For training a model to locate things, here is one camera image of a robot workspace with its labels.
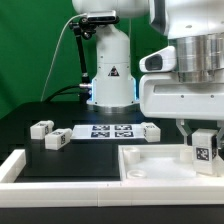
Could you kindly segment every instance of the white block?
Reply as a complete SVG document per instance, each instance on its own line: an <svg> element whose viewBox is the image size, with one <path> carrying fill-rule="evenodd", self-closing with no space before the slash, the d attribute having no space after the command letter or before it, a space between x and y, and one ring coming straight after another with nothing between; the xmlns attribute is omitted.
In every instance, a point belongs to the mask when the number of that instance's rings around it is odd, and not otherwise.
<svg viewBox="0 0 224 224"><path fill-rule="evenodd" d="M192 134L193 165L198 173L214 175L215 158L217 156L216 130L198 129Z"/></svg>
<svg viewBox="0 0 224 224"><path fill-rule="evenodd" d="M45 148L58 150L70 142L71 136L71 129L57 129L45 136Z"/></svg>
<svg viewBox="0 0 224 224"><path fill-rule="evenodd" d="M53 121L40 121L30 127L31 139L44 139L45 135L52 132Z"/></svg>
<svg viewBox="0 0 224 224"><path fill-rule="evenodd" d="M141 123L143 128L143 134L148 142L159 142L161 136L161 130L153 123Z"/></svg>
<svg viewBox="0 0 224 224"><path fill-rule="evenodd" d="M0 167L0 183L13 183L25 165L25 150L14 150Z"/></svg>

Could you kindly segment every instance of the cube with marker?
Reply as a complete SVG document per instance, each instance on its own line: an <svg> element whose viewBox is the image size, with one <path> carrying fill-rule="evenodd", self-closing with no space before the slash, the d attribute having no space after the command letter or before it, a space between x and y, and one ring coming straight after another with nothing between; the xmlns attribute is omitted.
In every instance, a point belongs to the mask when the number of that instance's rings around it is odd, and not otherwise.
<svg viewBox="0 0 224 224"><path fill-rule="evenodd" d="M215 175L217 133L216 130L198 129L192 134L193 165L196 172Z"/></svg>
<svg viewBox="0 0 224 224"><path fill-rule="evenodd" d="M40 121L30 127L31 139L44 139L45 135L52 132L54 126L53 121Z"/></svg>
<svg viewBox="0 0 224 224"><path fill-rule="evenodd" d="M161 130L153 123L141 123L143 134L147 142L159 142Z"/></svg>
<svg viewBox="0 0 224 224"><path fill-rule="evenodd" d="M45 148L58 150L70 142L71 136L71 129L57 129L45 136Z"/></svg>

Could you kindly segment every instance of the table surface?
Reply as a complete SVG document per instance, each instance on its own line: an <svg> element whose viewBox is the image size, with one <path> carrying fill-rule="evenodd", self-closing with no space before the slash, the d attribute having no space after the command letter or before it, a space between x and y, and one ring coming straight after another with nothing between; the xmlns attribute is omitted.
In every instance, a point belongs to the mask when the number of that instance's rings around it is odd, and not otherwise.
<svg viewBox="0 0 224 224"><path fill-rule="evenodd" d="M82 124L140 124L161 128L160 144L181 144L175 120L145 118L140 111L105 115L78 102L26 103L0 120L0 164L16 148L26 149L27 165L16 182L120 180L118 145L149 144L144 139L72 140L58 151L31 140L29 128L52 120L54 129ZM194 121L194 128L216 128L214 122ZM5 208L1 223L223 223L223 205L135 206L109 208Z"/></svg>

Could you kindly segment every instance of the black and white pattern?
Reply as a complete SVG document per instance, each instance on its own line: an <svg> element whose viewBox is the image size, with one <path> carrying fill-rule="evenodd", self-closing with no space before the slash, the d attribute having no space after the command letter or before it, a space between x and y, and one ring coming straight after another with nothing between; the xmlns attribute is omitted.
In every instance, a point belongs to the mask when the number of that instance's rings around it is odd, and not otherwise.
<svg viewBox="0 0 224 224"><path fill-rule="evenodd" d="M147 131L146 131L146 129L144 128L144 136L146 137L147 136Z"/></svg>
<svg viewBox="0 0 224 224"><path fill-rule="evenodd" d="M116 138L131 138L134 137L134 134L132 131L119 131L115 132Z"/></svg>
<svg viewBox="0 0 224 224"><path fill-rule="evenodd" d="M49 133L49 128L48 126L45 127L45 135L47 135Z"/></svg>
<svg viewBox="0 0 224 224"><path fill-rule="evenodd" d="M91 138L109 138L110 137L110 132L92 132L91 133Z"/></svg>
<svg viewBox="0 0 224 224"><path fill-rule="evenodd" d="M52 135L61 135L61 134L63 134L63 132L60 132L60 131L55 131L52 133Z"/></svg>
<svg viewBox="0 0 224 224"><path fill-rule="evenodd" d="M151 124L151 125L147 125L146 128L148 128L148 129L155 129L156 127Z"/></svg>
<svg viewBox="0 0 224 224"><path fill-rule="evenodd" d="M129 131L132 130L131 125L115 125L116 131Z"/></svg>
<svg viewBox="0 0 224 224"><path fill-rule="evenodd" d="M62 145L65 144L65 135L62 135L62 136L61 136L61 144L62 144Z"/></svg>
<svg viewBox="0 0 224 224"><path fill-rule="evenodd" d="M36 126L43 127L43 126L46 126L46 124L43 124L43 123L38 123L38 124L36 124Z"/></svg>
<svg viewBox="0 0 224 224"><path fill-rule="evenodd" d="M198 160L209 161L209 150L204 148L196 148L196 156Z"/></svg>
<svg viewBox="0 0 224 224"><path fill-rule="evenodd" d="M94 125L93 131L109 131L110 125Z"/></svg>
<svg viewBox="0 0 224 224"><path fill-rule="evenodd" d="M214 159L217 156L217 149L213 148L212 149L212 159Z"/></svg>

